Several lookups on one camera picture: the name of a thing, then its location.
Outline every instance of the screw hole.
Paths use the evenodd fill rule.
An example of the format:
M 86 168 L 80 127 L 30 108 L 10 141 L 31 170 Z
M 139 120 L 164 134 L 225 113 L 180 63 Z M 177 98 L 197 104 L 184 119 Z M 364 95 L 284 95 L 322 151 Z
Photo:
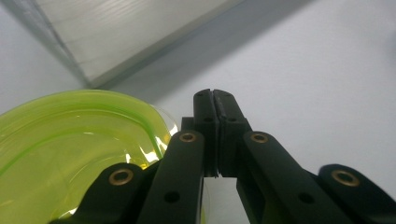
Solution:
M 170 191 L 163 196 L 167 203 L 176 203 L 180 200 L 180 194 L 176 191 Z
M 357 187 L 361 183 L 352 173 L 343 170 L 332 171 L 332 178 L 338 183 L 349 187 Z
M 127 184 L 134 177 L 134 173 L 128 169 L 119 169 L 114 171 L 108 178 L 108 182 L 114 186 Z
M 182 142 L 193 142 L 193 141 L 195 141 L 196 137 L 195 137 L 195 134 L 193 134 L 193 133 L 183 133 L 183 134 L 179 137 L 179 139 L 180 139 Z
M 314 203 L 315 200 L 314 198 L 308 194 L 308 193 L 300 193 L 298 195 L 298 198 L 303 202 L 303 203 Z
M 266 143 L 268 141 L 268 137 L 261 133 L 254 133 L 250 136 L 250 139 L 257 143 Z

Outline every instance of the black bracket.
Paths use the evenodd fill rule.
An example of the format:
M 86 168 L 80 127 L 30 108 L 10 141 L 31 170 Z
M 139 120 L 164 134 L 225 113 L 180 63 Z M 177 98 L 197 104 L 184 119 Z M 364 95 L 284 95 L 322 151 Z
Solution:
M 396 223 L 396 202 L 349 167 L 304 170 L 268 133 L 253 132 L 234 97 L 204 90 L 165 156 L 146 170 L 116 164 L 77 212 L 52 224 L 201 223 L 204 177 L 237 178 L 250 223 Z

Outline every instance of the green plastic bowl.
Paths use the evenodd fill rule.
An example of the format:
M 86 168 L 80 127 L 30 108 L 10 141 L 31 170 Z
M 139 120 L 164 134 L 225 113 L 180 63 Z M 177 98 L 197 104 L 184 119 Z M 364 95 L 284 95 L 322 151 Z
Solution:
M 67 91 L 16 107 L 0 117 L 0 222 L 69 216 L 104 169 L 145 169 L 169 140 L 152 106 L 112 91 Z

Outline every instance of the brass insert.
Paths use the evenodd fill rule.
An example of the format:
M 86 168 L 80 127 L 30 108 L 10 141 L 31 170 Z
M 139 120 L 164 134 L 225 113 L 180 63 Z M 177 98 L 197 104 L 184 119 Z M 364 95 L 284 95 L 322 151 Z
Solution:
M 332 171 L 332 178 L 334 178 L 337 182 L 349 187 L 357 187 L 361 183 L 359 179 L 352 173 L 343 170 Z
M 134 173 L 129 169 L 119 169 L 113 172 L 108 178 L 108 182 L 114 186 L 124 185 L 132 180 Z
M 182 142 L 193 142 L 195 141 L 196 136 L 193 133 L 183 133 L 180 135 L 179 139 Z
M 250 136 L 250 139 L 257 143 L 266 143 L 268 142 L 268 137 L 262 133 L 254 133 Z

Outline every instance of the transparent green plastic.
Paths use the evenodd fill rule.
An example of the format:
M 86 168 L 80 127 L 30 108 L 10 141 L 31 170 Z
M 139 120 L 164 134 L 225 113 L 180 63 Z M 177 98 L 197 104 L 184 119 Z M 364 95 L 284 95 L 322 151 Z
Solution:
M 0 223 L 69 216 L 108 166 L 159 160 L 170 134 L 150 105 L 111 91 L 68 91 L 0 116 Z

